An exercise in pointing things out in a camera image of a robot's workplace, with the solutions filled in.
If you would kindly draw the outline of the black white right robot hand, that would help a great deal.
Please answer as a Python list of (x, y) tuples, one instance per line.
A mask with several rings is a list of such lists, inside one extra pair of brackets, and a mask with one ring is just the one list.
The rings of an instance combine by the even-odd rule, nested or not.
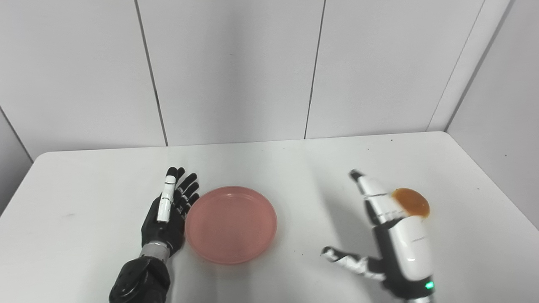
[(376, 179), (354, 169), (349, 173), (362, 196), (380, 257), (347, 253), (325, 246), (321, 255), (331, 263), (381, 283), (405, 303), (432, 303), (433, 258), (424, 217), (407, 210)]

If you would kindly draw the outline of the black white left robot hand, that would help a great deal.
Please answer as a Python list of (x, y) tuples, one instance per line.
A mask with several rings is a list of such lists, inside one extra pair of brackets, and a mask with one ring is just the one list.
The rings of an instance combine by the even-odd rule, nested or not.
[(199, 199), (196, 173), (186, 175), (183, 167), (170, 167), (163, 190), (152, 202), (141, 227), (142, 246), (152, 242), (167, 245), (170, 255), (185, 242), (185, 220)]

